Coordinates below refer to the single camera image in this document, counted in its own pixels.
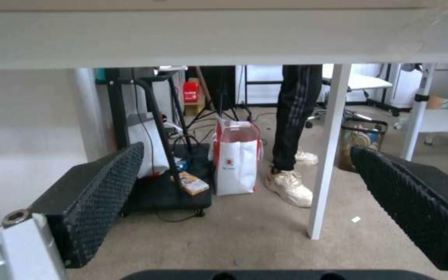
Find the beige carpet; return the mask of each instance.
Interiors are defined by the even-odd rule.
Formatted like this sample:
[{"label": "beige carpet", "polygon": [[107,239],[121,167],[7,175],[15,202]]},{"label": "beige carpet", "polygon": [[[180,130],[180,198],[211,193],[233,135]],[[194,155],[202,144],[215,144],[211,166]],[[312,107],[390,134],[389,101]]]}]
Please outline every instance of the beige carpet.
[{"label": "beige carpet", "polygon": [[[350,109],[368,112],[392,126],[397,120],[382,110],[364,106]],[[259,114],[275,109],[253,111]],[[272,158],[275,115],[263,115],[257,123],[267,145],[256,193],[214,196],[204,218],[181,223],[167,223],[154,214],[140,213],[119,219],[96,257],[84,268],[68,270],[70,279],[118,279],[148,269],[404,269],[448,279],[448,272],[437,270],[379,207],[359,175],[337,168],[321,239],[309,240],[309,210],[288,205],[263,187],[262,179]],[[197,137],[208,129],[198,129]],[[318,150],[322,131],[321,122],[304,130],[304,150]],[[432,147],[423,145],[422,137],[415,161],[448,173],[448,135],[438,135]],[[403,131],[390,127],[383,150],[398,155],[402,141]],[[298,170],[306,186],[312,188],[316,167]],[[162,213],[173,219],[188,214]],[[361,218],[357,223],[350,221],[355,216]]]}]

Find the cardboard box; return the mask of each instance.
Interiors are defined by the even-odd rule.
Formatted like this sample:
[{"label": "cardboard box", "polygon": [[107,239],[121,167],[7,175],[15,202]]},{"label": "cardboard box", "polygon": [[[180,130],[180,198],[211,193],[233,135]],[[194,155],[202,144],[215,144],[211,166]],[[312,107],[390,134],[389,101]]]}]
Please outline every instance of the cardboard box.
[{"label": "cardboard box", "polygon": [[[200,80],[198,78],[189,78],[188,81],[200,84]],[[203,89],[200,86],[198,102],[184,103],[185,115],[196,116],[204,108],[205,108],[205,94],[203,94]]]},{"label": "cardboard box", "polygon": [[438,95],[431,94],[428,103],[426,104],[427,109],[444,109],[448,108],[448,99],[442,98]]}]

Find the person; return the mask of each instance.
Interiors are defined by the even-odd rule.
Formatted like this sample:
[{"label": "person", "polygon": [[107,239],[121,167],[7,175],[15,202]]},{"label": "person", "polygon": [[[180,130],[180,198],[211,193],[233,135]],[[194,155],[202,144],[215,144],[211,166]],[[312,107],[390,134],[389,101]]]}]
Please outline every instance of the person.
[{"label": "person", "polygon": [[312,192],[304,186],[295,163],[316,165],[315,154],[302,151],[298,141],[313,113],[322,85],[322,65],[283,65],[283,82],[276,113],[273,167],[265,186],[286,202],[310,207]]}]

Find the wastebasket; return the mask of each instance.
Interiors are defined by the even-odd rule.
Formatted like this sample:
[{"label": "wastebasket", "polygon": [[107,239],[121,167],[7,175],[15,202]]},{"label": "wastebasket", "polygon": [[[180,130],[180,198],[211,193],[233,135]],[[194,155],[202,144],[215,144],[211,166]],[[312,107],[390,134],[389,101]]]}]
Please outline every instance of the wastebasket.
[{"label": "wastebasket", "polygon": [[350,148],[362,145],[379,151],[387,130],[387,122],[355,117],[345,119],[340,131],[338,168],[355,172],[355,166],[350,159]]}]

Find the sneaker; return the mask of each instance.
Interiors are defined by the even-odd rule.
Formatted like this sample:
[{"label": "sneaker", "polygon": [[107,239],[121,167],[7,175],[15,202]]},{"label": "sneaker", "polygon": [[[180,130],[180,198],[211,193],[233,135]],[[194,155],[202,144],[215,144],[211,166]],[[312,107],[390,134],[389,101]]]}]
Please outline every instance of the sneaker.
[{"label": "sneaker", "polygon": [[319,159],[317,155],[303,151],[302,148],[298,147],[297,153],[295,154],[295,161],[302,165],[316,165]]},{"label": "sneaker", "polygon": [[312,192],[302,184],[301,175],[296,171],[269,173],[265,187],[294,206],[311,207]]}]

